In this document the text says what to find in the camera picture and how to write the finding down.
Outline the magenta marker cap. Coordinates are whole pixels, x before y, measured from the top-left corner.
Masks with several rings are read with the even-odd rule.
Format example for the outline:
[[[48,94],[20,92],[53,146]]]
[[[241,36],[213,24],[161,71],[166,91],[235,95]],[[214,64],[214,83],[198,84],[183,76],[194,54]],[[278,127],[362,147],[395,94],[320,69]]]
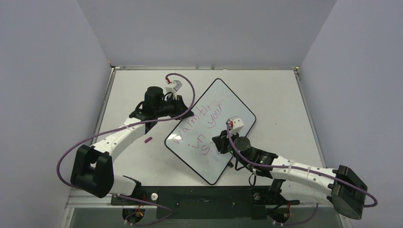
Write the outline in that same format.
[[[149,141],[151,141],[153,138],[152,137],[148,137],[144,140],[144,143],[148,143]]]

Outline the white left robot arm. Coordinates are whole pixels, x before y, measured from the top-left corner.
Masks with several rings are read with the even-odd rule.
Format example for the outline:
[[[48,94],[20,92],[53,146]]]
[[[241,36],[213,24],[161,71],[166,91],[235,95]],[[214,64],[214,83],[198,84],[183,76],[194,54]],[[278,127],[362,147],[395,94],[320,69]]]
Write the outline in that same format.
[[[125,175],[116,175],[114,161],[135,140],[147,134],[158,121],[182,120],[193,115],[185,105],[177,86],[165,89],[147,88],[144,100],[131,112],[122,125],[97,143],[77,149],[70,183],[98,198],[120,194],[129,204],[141,200],[140,182]]]

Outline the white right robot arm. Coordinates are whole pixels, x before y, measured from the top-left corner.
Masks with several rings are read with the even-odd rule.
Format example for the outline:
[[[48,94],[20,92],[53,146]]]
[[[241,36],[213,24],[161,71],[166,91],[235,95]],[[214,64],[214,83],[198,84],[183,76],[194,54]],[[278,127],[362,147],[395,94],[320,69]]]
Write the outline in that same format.
[[[250,140],[238,133],[228,137],[225,130],[212,141],[219,153],[230,153],[252,175],[272,179],[268,190],[272,202],[306,200],[332,205],[350,219],[362,218],[368,187],[351,168],[319,168],[294,162],[252,147]]]

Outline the black framed whiteboard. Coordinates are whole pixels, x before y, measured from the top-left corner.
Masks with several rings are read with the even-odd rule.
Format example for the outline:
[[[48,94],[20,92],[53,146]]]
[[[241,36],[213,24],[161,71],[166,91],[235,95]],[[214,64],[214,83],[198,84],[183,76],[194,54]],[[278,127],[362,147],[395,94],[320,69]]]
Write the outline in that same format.
[[[193,117],[181,120],[166,137],[165,146],[209,185],[218,182],[232,155],[211,147],[212,137],[226,129],[229,118],[239,116],[246,136],[256,122],[255,114],[220,78],[215,79],[194,104]]]

